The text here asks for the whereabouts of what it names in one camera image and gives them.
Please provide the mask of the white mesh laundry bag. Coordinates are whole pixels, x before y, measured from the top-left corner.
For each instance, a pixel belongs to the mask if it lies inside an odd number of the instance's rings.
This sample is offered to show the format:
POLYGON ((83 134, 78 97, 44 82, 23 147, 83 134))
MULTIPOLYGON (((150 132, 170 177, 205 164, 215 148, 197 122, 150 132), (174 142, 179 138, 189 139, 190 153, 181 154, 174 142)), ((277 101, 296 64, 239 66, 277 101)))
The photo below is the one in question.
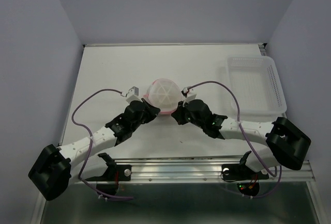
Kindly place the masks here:
POLYGON ((182 94, 175 82, 169 79, 157 79, 147 89, 143 98, 153 107, 159 108, 161 115, 172 114, 182 101, 182 94))

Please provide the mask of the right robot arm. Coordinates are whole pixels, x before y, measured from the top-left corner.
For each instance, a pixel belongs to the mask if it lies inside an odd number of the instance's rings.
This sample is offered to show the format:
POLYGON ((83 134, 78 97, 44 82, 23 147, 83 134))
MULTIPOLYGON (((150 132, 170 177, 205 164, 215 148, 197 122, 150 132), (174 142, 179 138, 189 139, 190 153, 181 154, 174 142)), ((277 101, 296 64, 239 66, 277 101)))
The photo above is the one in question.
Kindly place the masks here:
POLYGON ((212 113, 199 99, 179 102, 171 115, 179 125, 191 123, 211 138, 243 140, 248 145, 264 146, 259 151, 246 152, 238 164, 229 166, 228 175, 251 177, 263 169, 277 166, 298 171, 311 145, 310 138, 285 117, 278 117, 273 122, 238 121, 212 113))

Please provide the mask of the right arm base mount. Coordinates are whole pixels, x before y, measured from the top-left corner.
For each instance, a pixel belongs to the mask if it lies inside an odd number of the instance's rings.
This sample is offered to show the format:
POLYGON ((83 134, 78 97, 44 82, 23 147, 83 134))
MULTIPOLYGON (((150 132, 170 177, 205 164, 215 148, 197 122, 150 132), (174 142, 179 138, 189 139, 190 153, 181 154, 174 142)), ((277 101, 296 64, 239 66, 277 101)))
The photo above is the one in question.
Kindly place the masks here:
POLYGON ((246 166, 251 151, 246 152, 239 163, 228 163, 221 166, 220 177, 227 183, 237 182, 238 192, 249 198, 254 198, 260 191, 259 180, 267 180, 269 176, 260 172, 253 172, 246 166))

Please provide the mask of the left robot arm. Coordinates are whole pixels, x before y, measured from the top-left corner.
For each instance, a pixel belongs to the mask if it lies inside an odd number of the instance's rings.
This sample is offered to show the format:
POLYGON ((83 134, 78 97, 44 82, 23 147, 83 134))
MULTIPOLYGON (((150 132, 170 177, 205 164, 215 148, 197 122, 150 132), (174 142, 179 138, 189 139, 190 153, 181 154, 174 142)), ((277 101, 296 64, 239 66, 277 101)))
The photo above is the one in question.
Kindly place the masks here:
POLYGON ((159 108, 145 100, 134 100, 94 134, 68 145, 43 148, 28 177, 46 200, 54 200, 69 186, 72 169, 80 163, 87 164, 90 156, 128 140, 140 125, 151 122, 159 113, 159 108))

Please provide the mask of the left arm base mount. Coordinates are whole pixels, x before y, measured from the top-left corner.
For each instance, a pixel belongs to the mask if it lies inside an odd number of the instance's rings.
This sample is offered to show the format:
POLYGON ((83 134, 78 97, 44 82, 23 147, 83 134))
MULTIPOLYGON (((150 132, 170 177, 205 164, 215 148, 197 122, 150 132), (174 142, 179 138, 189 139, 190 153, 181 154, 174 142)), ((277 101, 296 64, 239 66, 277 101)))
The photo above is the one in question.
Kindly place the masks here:
POLYGON ((84 169, 83 182, 105 201, 131 201, 133 197, 117 196, 120 182, 131 180, 132 165, 119 165, 107 153, 97 157, 103 161, 101 167, 90 166, 84 169))

